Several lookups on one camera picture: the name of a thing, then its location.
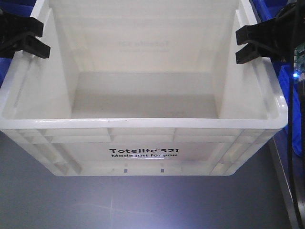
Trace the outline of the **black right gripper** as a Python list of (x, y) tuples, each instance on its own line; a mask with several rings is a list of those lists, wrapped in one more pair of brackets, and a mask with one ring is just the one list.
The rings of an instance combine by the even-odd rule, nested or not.
[[(258, 57), (290, 62), (293, 49), (305, 42), (305, 2), (290, 2), (280, 9), (275, 18), (245, 25), (235, 34), (237, 45), (248, 43), (235, 53), (237, 64), (245, 64)], [(259, 45), (276, 45), (278, 51)]]

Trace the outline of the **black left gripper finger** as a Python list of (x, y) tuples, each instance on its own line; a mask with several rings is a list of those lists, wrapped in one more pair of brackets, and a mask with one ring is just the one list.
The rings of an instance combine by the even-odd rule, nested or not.
[(0, 36), (5, 38), (26, 34), (42, 37), (44, 24), (34, 17), (23, 17), (2, 11), (0, 13)]
[(0, 44), (1, 58), (13, 58), (14, 54), (19, 51), (48, 59), (51, 48), (31, 35), (16, 36)]

